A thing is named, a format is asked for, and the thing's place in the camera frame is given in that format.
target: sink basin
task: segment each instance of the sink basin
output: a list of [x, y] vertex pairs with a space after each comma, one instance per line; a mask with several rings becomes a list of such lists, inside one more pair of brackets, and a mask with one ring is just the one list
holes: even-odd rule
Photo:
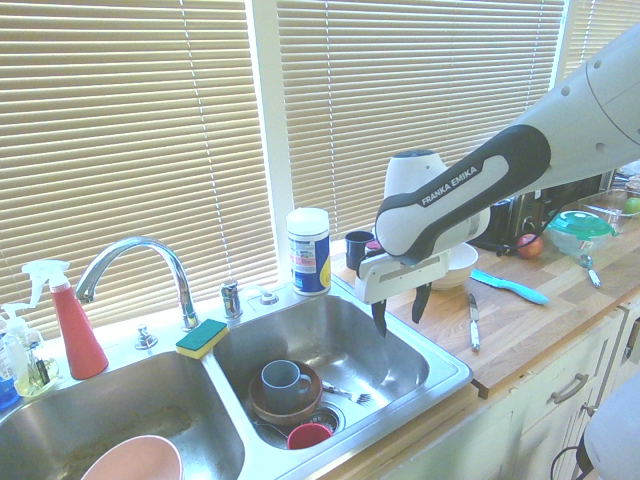
[[[260, 478], [316, 478], [471, 381], [464, 363], [389, 314], [382, 338], [370, 307], [336, 278], [325, 295], [303, 297], [290, 285], [276, 292], [276, 305], [261, 305], [258, 298], [243, 305], [241, 320], [213, 348], [224, 377], [214, 378], [216, 384], [226, 380], [245, 416], [236, 425], [248, 430], [252, 460], [241, 478], [258, 478], [260, 472]], [[334, 435], [311, 448], [286, 450], [286, 435], [295, 425], [269, 425], [248, 398], [253, 376], [276, 359], [304, 362], [323, 380], [367, 393], [372, 401], [360, 405], [323, 393], [314, 421], [326, 422]], [[268, 472], [265, 463], [253, 470], [256, 457], [268, 458]]]
[[[464, 363], [389, 314], [380, 337], [370, 307], [335, 277], [317, 297], [290, 284], [275, 292], [275, 305], [243, 300], [244, 314], [201, 361], [175, 352], [184, 335], [175, 321], [150, 324], [159, 342], [144, 352], [133, 348], [136, 324], [119, 325], [105, 349], [109, 371], [60, 382], [0, 416], [2, 478], [80, 480], [111, 447], [143, 434], [175, 444], [185, 480], [318, 478], [471, 381]], [[222, 309], [201, 318], [222, 319]], [[248, 399], [253, 375], [279, 358], [371, 401], [323, 393], [312, 420], [333, 436], [287, 450], [295, 425], [268, 424]]]
[[3, 478], [80, 480], [114, 445], [160, 435], [185, 479], [236, 479], [245, 450], [204, 365], [173, 352], [52, 392], [0, 423]]

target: kitchen knife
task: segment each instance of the kitchen knife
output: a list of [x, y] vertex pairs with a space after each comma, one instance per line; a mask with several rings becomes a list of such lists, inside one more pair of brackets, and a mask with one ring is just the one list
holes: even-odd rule
[[502, 278], [494, 277], [477, 269], [471, 272], [471, 278], [478, 282], [486, 283], [487, 285], [495, 288], [504, 288], [506, 290], [511, 290], [512, 292], [520, 295], [522, 298], [526, 298], [530, 302], [537, 303], [538, 305], [546, 305], [547, 303], [549, 303], [549, 299], [547, 297], [545, 297], [541, 293], [536, 292], [532, 288], [525, 287], [524, 285], [520, 285], [519, 283], [512, 282], [510, 280], [503, 280]]
[[471, 348], [474, 352], [480, 350], [480, 335], [478, 334], [478, 320], [480, 319], [480, 313], [478, 312], [478, 304], [475, 297], [469, 294], [469, 312], [471, 316]]

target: brown bowl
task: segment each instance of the brown bowl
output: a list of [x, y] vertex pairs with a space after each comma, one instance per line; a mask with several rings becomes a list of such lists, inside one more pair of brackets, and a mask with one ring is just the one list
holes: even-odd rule
[[300, 423], [309, 418], [320, 403], [320, 399], [322, 398], [322, 380], [316, 371], [306, 363], [296, 362], [295, 360], [292, 361], [300, 368], [300, 373], [309, 375], [309, 378], [311, 378], [309, 391], [305, 395], [300, 396], [296, 411], [293, 413], [279, 415], [269, 411], [260, 378], [262, 369], [251, 379], [251, 383], [249, 384], [249, 400], [251, 401], [253, 410], [265, 422], [273, 423], [274, 425], [294, 425]]

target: cabinet door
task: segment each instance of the cabinet door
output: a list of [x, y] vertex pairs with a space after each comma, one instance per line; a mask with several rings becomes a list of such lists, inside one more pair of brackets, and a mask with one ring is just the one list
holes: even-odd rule
[[[576, 446], [588, 416], [582, 405], [595, 401], [597, 391], [585, 388], [542, 418], [520, 438], [514, 480], [549, 478], [551, 463], [565, 447]], [[576, 465], [575, 451], [566, 452], [556, 462], [554, 480], [570, 480]]]
[[513, 442], [508, 412], [477, 418], [436, 445], [414, 449], [381, 467], [367, 480], [500, 480], [502, 464]]

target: mug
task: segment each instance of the mug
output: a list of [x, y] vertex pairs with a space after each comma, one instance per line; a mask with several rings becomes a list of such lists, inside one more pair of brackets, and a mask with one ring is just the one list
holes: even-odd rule
[[[271, 413], [287, 415], [296, 411], [300, 397], [311, 388], [309, 375], [289, 360], [274, 360], [262, 369], [262, 387], [267, 407]], [[300, 380], [307, 382], [300, 387]]]

